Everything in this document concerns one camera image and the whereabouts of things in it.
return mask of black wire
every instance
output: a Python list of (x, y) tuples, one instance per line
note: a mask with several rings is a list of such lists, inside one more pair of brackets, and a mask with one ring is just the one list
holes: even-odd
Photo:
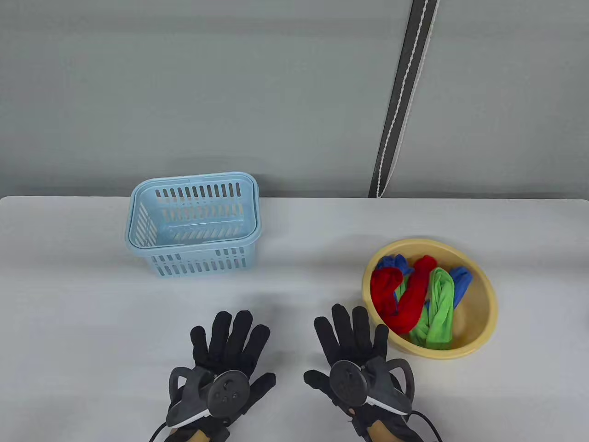
[(155, 431), (153, 436), (151, 436), (151, 439), (149, 439), (149, 442), (153, 442), (155, 440), (155, 438), (157, 437), (157, 435), (160, 433), (161, 430), (164, 429), (165, 426), (166, 426), (166, 423), (164, 422), (162, 425), (157, 427), (157, 430)]
[(423, 413), (420, 413), (419, 411), (415, 411), (415, 410), (413, 410), (413, 411), (412, 411), (411, 413), (409, 413), (409, 415), (407, 416), (407, 420), (408, 420), (408, 421), (409, 421), (409, 417), (410, 417), (412, 414), (416, 414), (416, 415), (418, 415), (418, 416), (419, 416), (421, 419), (423, 419), (424, 421), (426, 421), (426, 422), (428, 423), (428, 425), (429, 425), (429, 428), (431, 428), (431, 429), (432, 429), (432, 431), (434, 432), (434, 434), (436, 435), (436, 438), (438, 439), (438, 442), (443, 442), (443, 441), (442, 441), (442, 438), (440, 437), (440, 434), (438, 433), (438, 430), (436, 430), (436, 427), (434, 427), (434, 424), (432, 424), (432, 421), (431, 421), (431, 420), (429, 420), (425, 414), (423, 414)]

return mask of blue cloth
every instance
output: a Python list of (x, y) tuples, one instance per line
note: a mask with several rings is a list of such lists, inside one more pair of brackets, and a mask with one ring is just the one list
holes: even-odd
[(377, 269), (386, 269), (388, 267), (398, 268), (403, 272), (403, 276), (408, 276), (413, 273), (413, 269), (409, 267), (409, 263), (403, 255), (383, 256), (376, 265)]
[(456, 308), (472, 282), (472, 274), (466, 267), (456, 267), (448, 273), (454, 280), (454, 308)]

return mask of white rope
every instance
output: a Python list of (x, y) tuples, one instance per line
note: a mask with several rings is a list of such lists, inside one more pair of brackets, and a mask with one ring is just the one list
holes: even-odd
[(395, 121), (397, 119), (397, 113), (399, 112), (399, 107), (401, 106), (401, 99), (403, 98), (403, 92), (405, 91), (405, 81), (407, 80), (407, 76), (409, 74), (409, 69), (411, 68), (411, 63), (413, 61), (413, 56), (415, 55), (415, 49), (417, 48), (417, 43), (419, 41), (419, 34), (421, 33), (421, 27), (423, 24), (423, 18), (425, 16), (426, 8), (428, 6), (428, 1), (429, 0), (425, 0), (425, 2), (423, 3), (423, 9), (421, 10), (421, 17), (419, 19), (419, 26), (417, 27), (417, 32), (415, 34), (415, 41), (413, 42), (411, 56), (409, 57), (409, 63), (407, 65), (405, 75), (403, 76), (403, 81), (401, 82), (401, 91), (399, 92), (399, 99), (397, 100), (397, 106), (395, 108), (393, 120), (391, 121), (391, 126), (389, 127), (388, 134), (386, 135), (385, 145), (382, 149), (382, 155), (380, 156), (380, 165), (378, 168), (378, 182), (376, 184), (376, 197), (377, 198), (382, 198), (382, 196), (385, 194), (386, 187), (389, 185), (389, 181), (391, 180), (391, 177), (393, 175), (393, 171), (395, 170), (395, 167), (397, 165), (399, 153), (401, 152), (401, 146), (403, 145), (403, 138), (405, 136), (405, 129), (407, 127), (407, 120), (409, 117), (409, 112), (411, 111), (411, 105), (413, 104), (413, 97), (415, 96), (415, 90), (417, 88), (417, 83), (419, 82), (419, 77), (421, 76), (421, 72), (423, 70), (423, 62), (425, 61), (425, 54), (428, 52), (429, 42), (431, 40), (432, 30), (434, 28), (434, 22), (436, 21), (436, 15), (438, 14), (439, 1), (436, 2), (436, 6), (434, 8), (434, 14), (432, 15), (432, 22), (429, 25), (427, 40), (425, 41), (425, 46), (423, 47), (423, 53), (421, 55), (421, 60), (419, 62), (417, 76), (415, 77), (415, 82), (413, 83), (413, 88), (411, 89), (411, 96), (409, 97), (409, 102), (407, 104), (407, 111), (405, 112), (405, 118), (403, 119), (403, 126), (401, 127), (401, 133), (399, 135), (399, 140), (397, 141), (397, 148), (395, 149), (395, 154), (393, 156), (391, 169), (389, 170), (389, 175), (386, 179), (385, 185), (383, 186), (382, 192), (380, 192), (380, 177), (382, 175), (382, 164), (385, 159), (386, 147), (389, 144), (389, 137), (391, 136), (391, 131), (393, 130), (393, 126), (395, 125)]

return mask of blue plastic basket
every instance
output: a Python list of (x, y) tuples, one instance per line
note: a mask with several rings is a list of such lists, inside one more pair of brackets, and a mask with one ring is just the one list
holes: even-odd
[(166, 278), (250, 268), (261, 232), (256, 180), (231, 172), (142, 182), (125, 239)]

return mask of gray wall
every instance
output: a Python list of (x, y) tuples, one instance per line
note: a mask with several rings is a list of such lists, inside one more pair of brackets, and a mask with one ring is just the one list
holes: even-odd
[[(365, 196), (409, 0), (0, 0), (0, 196)], [(587, 197), (589, 2), (441, 0), (387, 196)]]
[(440, 1), (386, 195), (589, 197), (589, 2)]
[(410, 0), (0, 2), (0, 194), (367, 194)]

